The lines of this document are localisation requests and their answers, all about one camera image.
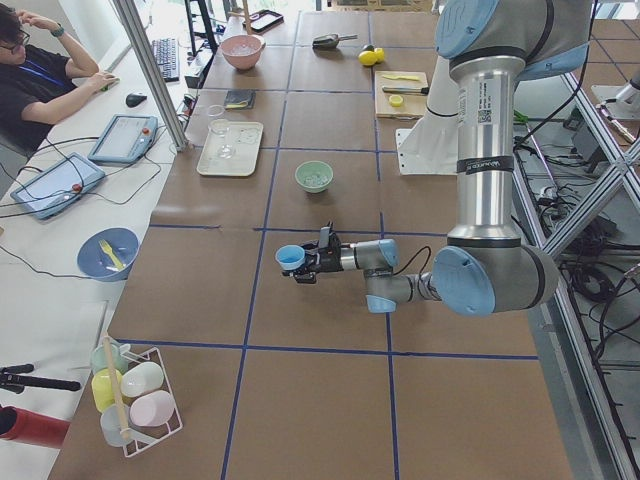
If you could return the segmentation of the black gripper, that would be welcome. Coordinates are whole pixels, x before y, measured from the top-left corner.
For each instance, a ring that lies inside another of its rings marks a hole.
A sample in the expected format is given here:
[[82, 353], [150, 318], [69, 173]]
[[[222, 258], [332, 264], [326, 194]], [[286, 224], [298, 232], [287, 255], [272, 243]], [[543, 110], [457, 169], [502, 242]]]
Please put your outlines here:
[[335, 273], [343, 271], [342, 266], [342, 244], [329, 244], [320, 247], [317, 242], [306, 242], [301, 244], [305, 251], [316, 252], [315, 262], [312, 271], [294, 271], [291, 276], [299, 284], [316, 284], [316, 273]]

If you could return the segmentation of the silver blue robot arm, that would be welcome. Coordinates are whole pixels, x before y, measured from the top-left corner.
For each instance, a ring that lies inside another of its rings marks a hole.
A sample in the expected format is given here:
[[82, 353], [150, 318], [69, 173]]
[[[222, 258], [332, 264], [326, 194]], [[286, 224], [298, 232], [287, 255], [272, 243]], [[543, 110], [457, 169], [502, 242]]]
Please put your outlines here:
[[615, 120], [639, 119], [639, 71], [624, 85], [593, 85], [591, 90], [606, 117]]
[[330, 227], [315, 242], [276, 253], [285, 276], [360, 270], [368, 309], [418, 299], [469, 316], [532, 308], [555, 292], [552, 258], [523, 244], [511, 221], [513, 97], [521, 81], [570, 72], [587, 56], [588, 1], [450, 1], [435, 46], [457, 86], [457, 222], [430, 272], [403, 275], [391, 239], [346, 244]]

